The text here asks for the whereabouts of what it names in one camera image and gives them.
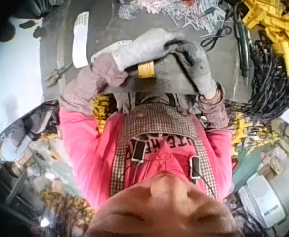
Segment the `sleeve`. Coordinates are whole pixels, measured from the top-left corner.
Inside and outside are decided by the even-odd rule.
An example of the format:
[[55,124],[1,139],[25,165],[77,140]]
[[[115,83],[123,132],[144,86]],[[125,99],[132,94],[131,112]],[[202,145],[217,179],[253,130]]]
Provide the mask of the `sleeve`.
[[89,102],[106,86],[120,86],[128,76],[119,71],[111,54],[102,54],[92,66],[83,67],[77,77],[66,87],[60,96],[60,108],[90,115]]
[[224,105],[224,90],[218,84],[216,95],[208,100],[200,96],[198,104],[207,119],[206,132],[214,130],[227,130],[229,126],[229,119]]
[[93,199],[91,190],[101,184],[103,153],[97,153],[101,134],[91,113],[90,100],[106,85],[119,86],[126,72],[117,69],[110,54],[99,56],[93,66],[81,69],[67,86],[60,103],[60,129],[69,153],[78,186],[83,195]]
[[210,100],[200,98],[199,106],[208,122],[205,132],[215,155],[211,164],[216,177],[218,199],[223,200],[232,184],[232,135],[228,128],[223,88],[218,85],[216,95]]

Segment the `gray glove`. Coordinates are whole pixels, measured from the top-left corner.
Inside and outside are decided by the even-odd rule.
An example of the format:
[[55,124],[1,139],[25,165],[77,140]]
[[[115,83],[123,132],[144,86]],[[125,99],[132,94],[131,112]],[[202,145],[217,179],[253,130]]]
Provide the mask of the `gray glove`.
[[120,71],[139,63],[149,62],[175,52],[184,39],[180,32],[168,32],[154,28],[139,36],[132,44],[122,46],[112,52]]
[[186,42],[178,46],[176,52],[178,52],[176,55],[201,95],[206,95],[217,89],[217,83],[211,76],[206,53],[200,45]]

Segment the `braided black wire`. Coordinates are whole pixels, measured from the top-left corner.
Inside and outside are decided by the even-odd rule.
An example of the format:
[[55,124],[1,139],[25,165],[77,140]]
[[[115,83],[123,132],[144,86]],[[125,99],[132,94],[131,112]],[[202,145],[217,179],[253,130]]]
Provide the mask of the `braided black wire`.
[[255,68],[251,99],[233,110],[253,121],[269,123],[289,108],[289,77],[282,58],[273,53],[268,40],[256,41],[250,53]]

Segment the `pink shirt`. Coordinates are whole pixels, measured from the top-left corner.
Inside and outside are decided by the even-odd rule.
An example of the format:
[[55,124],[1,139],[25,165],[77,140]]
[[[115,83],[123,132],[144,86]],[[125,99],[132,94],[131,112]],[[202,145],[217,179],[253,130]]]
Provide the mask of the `pink shirt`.
[[[231,134],[223,130],[205,133],[196,117],[192,116],[192,119],[210,159],[217,183],[218,199],[223,200],[228,195],[232,182]],[[77,176],[78,186],[96,210],[109,198],[117,137],[123,120],[123,114],[114,113],[108,118],[104,132],[100,134],[93,116],[62,108],[60,110],[62,136]],[[189,179],[188,162],[195,154],[189,139],[169,137],[156,141],[152,138],[145,155],[145,160],[152,162],[144,162],[139,167],[135,183],[162,170]],[[132,166],[126,170],[126,188],[132,185],[134,169]],[[196,185],[205,191],[202,181]]]

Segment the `eyebrow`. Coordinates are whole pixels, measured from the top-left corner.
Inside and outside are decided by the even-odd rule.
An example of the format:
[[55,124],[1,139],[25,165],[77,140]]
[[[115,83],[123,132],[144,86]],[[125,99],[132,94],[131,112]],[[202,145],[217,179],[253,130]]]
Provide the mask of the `eyebrow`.
[[134,214],[132,212],[128,211],[113,211],[111,213],[112,215],[119,215],[119,216],[124,216],[124,217],[130,217],[132,219],[136,219],[138,221],[145,221],[141,216]]
[[209,214],[198,218],[197,221],[203,223],[208,221],[218,221],[219,219],[221,219],[220,214]]

